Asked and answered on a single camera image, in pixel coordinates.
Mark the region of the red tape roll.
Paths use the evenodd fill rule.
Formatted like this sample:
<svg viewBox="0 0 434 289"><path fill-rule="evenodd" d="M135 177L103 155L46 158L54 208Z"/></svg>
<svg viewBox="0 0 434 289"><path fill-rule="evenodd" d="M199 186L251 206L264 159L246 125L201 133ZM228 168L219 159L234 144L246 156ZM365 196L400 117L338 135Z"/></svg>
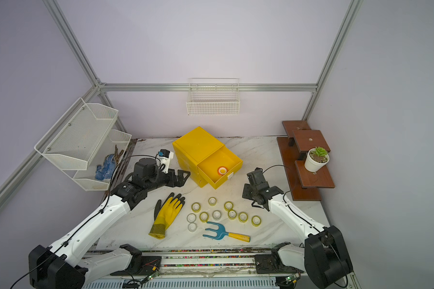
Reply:
<svg viewBox="0 0 434 289"><path fill-rule="evenodd" d="M224 176L228 172L228 169L224 166L221 166L218 168L218 174L220 176Z"/></svg>

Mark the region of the yellow top drawer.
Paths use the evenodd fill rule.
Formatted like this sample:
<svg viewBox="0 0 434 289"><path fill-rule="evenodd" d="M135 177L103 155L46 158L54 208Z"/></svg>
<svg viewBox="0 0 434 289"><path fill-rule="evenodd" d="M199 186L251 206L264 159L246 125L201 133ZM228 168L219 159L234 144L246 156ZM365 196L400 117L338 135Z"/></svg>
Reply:
<svg viewBox="0 0 434 289"><path fill-rule="evenodd" d="M242 165L243 161L226 146L223 146L200 162L197 168L200 176L214 189L217 189L231 179L242 168ZM221 166L228 169L228 172L224 176L218 174L218 168Z"/></svg>

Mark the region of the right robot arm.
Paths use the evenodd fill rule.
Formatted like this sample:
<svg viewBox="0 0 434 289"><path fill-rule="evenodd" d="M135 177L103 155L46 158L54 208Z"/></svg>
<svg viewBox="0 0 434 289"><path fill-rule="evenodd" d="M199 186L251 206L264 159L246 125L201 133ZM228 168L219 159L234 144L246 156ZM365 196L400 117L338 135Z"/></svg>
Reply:
<svg viewBox="0 0 434 289"><path fill-rule="evenodd" d="M304 213L286 193L268 184L263 169L247 173L247 179L242 197L279 217L303 244L299 247L287 243L275 248L275 255L285 267L306 272L319 289L348 278L353 265L342 232L336 226L327 227Z"/></svg>

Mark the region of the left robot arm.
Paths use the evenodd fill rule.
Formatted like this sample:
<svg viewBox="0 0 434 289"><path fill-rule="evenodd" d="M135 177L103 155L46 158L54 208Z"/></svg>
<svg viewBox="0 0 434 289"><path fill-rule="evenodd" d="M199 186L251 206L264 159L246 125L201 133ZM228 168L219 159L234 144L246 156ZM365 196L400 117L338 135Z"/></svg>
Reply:
<svg viewBox="0 0 434 289"><path fill-rule="evenodd" d="M136 275L151 270L142 251L122 244L112 252L85 260L90 247L121 217L131 212L149 192L183 187L191 173L171 169L167 157L141 155L134 171L117 185L85 220L51 245L38 245L28 256L30 285L35 289L80 289L97 279L123 272Z"/></svg>

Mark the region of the yellow drawer cabinet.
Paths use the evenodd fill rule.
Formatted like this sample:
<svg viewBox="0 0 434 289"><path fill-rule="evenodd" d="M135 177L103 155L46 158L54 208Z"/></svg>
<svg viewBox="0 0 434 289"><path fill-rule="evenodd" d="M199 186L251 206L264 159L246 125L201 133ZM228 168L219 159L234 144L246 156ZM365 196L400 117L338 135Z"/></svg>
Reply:
<svg viewBox="0 0 434 289"><path fill-rule="evenodd" d="M224 144L199 126L178 138L172 145L179 165L184 167L184 171L191 173L190 177L199 187L207 185L209 182L198 172L198 165Z"/></svg>

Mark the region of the clear tape roll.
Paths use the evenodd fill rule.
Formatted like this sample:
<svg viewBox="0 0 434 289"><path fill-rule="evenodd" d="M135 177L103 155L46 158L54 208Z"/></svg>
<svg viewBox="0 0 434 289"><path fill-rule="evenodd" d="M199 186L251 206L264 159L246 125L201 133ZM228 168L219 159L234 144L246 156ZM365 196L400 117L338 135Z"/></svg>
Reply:
<svg viewBox="0 0 434 289"><path fill-rule="evenodd" d="M220 220L222 218L222 212L219 210L215 210L212 212L213 220Z"/></svg>
<svg viewBox="0 0 434 289"><path fill-rule="evenodd" d="M196 214L194 214L194 213L190 213L190 214L188 214L186 220L187 220L189 223L195 223L196 220L197 220Z"/></svg>
<svg viewBox="0 0 434 289"><path fill-rule="evenodd" d="M188 225L188 231L189 231L189 232L195 232L195 231L197 230L197 228L198 228L198 226L197 226L196 223L190 223L190 224Z"/></svg>

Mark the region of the yellow black work glove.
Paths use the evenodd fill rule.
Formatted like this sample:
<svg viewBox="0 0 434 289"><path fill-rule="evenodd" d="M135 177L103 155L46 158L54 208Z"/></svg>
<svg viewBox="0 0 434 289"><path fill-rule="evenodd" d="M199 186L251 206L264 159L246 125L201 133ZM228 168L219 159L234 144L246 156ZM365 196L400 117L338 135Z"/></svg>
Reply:
<svg viewBox="0 0 434 289"><path fill-rule="evenodd" d="M159 240L164 239L166 230L172 225L184 204L184 196L171 193L159 210L148 235Z"/></svg>

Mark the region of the blue garden fork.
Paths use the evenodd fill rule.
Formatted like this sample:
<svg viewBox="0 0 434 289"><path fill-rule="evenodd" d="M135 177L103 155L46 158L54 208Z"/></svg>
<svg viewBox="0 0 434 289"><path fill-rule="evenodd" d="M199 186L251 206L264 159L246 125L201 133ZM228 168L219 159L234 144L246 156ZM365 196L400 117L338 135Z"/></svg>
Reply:
<svg viewBox="0 0 434 289"><path fill-rule="evenodd" d="M236 240L247 242L247 243L249 243L251 240L251 237L248 235L237 234L234 232L227 232L224 225L222 225L220 223L207 222L207 224L216 226L216 229L206 228L205 229L206 231L214 232L215 235L210 236L208 234L203 234L203 237L205 237L205 238L209 238L209 239L213 239L213 240L222 240L224 237L230 237L230 238L234 238Z"/></svg>

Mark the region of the brown wooden step shelf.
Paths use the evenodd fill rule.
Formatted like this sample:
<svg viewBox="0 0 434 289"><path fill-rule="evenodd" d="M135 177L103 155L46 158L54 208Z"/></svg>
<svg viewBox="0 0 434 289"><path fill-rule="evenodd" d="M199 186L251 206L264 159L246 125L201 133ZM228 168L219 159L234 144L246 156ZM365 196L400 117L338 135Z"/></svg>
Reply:
<svg viewBox="0 0 434 289"><path fill-rule="evenodd" d="M277 137L285 167L289 193L295 201L320 201L320 189L335 188L325 163L312 161L309 153L321 147L330 148L320 130L313 130L305 120L284 120L285 137Z"/></svg>

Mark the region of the white potted succulent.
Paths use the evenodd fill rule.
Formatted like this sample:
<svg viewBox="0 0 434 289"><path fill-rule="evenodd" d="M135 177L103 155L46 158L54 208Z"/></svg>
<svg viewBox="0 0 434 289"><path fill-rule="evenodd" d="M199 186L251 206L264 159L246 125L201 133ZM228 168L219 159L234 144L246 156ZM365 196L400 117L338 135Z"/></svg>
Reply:
<svg viewBox="0 0 434 289"><path fill-rule="evenodd" d="M322 147L315 147L308 151L305 169L308 172L316 173L330 160L329 153Z"/></svg>

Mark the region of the blue item in rack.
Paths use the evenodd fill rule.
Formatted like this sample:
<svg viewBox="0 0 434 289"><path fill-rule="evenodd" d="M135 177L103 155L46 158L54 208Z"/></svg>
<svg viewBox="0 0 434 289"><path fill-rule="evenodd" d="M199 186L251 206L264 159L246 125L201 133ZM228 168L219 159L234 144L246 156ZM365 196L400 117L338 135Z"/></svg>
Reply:
<svg viewBox="0 0 434 289"><path fill-rule="evenodd" d="M95 179L98 181L103 181L105 179L111 179L116 168L115 155L110 154L106 156L103 164L96 167Z"/></svg>

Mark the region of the white mesh two-tier rack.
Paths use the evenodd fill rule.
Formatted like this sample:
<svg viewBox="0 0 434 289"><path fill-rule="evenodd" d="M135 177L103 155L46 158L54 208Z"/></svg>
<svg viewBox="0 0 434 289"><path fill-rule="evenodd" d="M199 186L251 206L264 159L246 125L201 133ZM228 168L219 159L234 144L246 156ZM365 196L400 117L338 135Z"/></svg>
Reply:
<svg viewBox="0 0 434 289"><path fill-rule="evenodd" d="M78 99L34 146L36 152L85 191L106 191L103 168L126 152L131 135L115 129L118 110Z"/></svg>

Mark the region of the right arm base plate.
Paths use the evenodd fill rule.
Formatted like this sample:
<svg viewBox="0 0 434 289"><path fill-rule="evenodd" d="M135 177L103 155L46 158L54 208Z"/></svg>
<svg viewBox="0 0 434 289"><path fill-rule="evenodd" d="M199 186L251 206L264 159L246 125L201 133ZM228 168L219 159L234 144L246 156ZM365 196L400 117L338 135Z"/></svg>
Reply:
<svg viewBox="0 0 434 289"><path fill-rule="evenodd" d="M275 257L275 256L269 255L269 254L255 255L254 261L256 264L257 274L303 273L303 271L298 269L298 268L286 266L286 265L282 264L279 257Z"/></svg>

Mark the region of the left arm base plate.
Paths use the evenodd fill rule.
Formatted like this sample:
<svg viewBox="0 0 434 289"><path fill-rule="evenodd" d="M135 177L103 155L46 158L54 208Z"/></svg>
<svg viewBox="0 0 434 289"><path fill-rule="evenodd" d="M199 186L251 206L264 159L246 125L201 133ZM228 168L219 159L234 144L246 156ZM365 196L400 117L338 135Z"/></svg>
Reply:
<svg viewBox="0 0 434 289"><path fill-rule="evenodd" d="M131 275L150 275L153 273L153 267L160 267L161 256L137 256L133 257L129 266L123 271L113 272L111 276L127 276Z"/></svg>

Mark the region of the aluminium frame rail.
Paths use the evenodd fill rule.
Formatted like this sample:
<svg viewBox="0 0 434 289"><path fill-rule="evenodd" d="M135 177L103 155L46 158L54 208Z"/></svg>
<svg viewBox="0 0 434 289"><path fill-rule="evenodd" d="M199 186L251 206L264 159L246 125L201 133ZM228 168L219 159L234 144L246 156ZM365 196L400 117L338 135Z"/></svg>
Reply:
<svg viewBox="0 0 434 289"><path fill-rule="evenodd" d="M315 92L316 84L134 84L104 83L105 92L187 92L201 90L238 90L239 92Z"/></svg>

